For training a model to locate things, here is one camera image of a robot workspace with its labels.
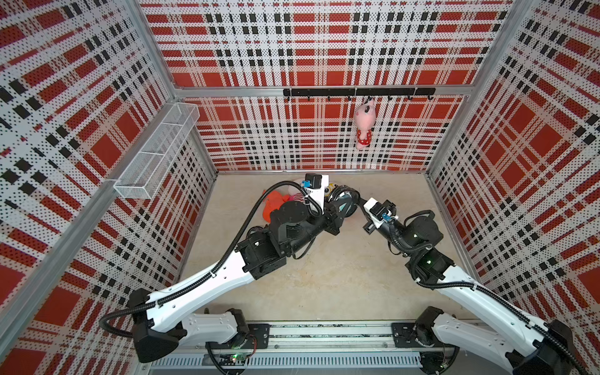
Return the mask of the teal charger bottom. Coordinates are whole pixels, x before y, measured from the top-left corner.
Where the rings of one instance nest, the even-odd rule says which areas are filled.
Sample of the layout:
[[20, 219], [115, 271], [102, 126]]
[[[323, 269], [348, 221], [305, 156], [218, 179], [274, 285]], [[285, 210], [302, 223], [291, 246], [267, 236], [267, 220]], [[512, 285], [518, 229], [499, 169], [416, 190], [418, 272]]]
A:
[[353, 215], [355, 211], [356, 204], [352, 201], [344, 202], [339, 206], [339, 212], [340, 214], [343, 214], [344, 217], [351, 217], [351, 215]]

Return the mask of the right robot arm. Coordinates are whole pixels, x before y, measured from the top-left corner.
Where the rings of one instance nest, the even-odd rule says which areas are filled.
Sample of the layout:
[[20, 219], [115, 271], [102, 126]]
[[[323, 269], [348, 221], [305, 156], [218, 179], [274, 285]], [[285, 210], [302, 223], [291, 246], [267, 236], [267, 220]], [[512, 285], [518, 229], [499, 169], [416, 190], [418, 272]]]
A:
[[573, 333], [565, 323], [525, 312], [473, 279], [437, 244], [443, 239], [430, 210], [399, 220], [396, 207], [371, 198], [360, 200], [368, 234], [378, 232], [405, 256], [412, 280], [451, 298], [470, 311], [485, 327], [464, 323], [441, 309], [428, 308], [415, 324], [420, 344], [436, 339], [494, 363], [511, 374], [586, 374], [578, 360]]

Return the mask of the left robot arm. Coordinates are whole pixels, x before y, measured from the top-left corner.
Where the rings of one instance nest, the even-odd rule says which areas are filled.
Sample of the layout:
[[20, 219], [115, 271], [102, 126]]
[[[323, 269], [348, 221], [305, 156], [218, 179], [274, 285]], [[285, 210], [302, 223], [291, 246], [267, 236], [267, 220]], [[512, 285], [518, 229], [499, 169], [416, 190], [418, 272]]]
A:
[[[252, 218], [263, 201], [284, 186], [297, 189], [301, 198], [272, 210], [266, 226], [252, 227]], [[163, 290], [141, 288], [132, 292], [127, 308], [104, 315], [98, 326], [131, 339], [141, 363], [162, 359], [192, 339], [239, 345], [249, 334], [242, 311], [229, 309], [200, 317], [196, 310], [278, 270], [290, 258], [301, 259], [319, 234], [339, 234], [358, 201], [359, 193], [345, 185], [325, 195], [323, 189], [313, 189], [309, 181], [278, 182], [261, 195], [218, 262]]]

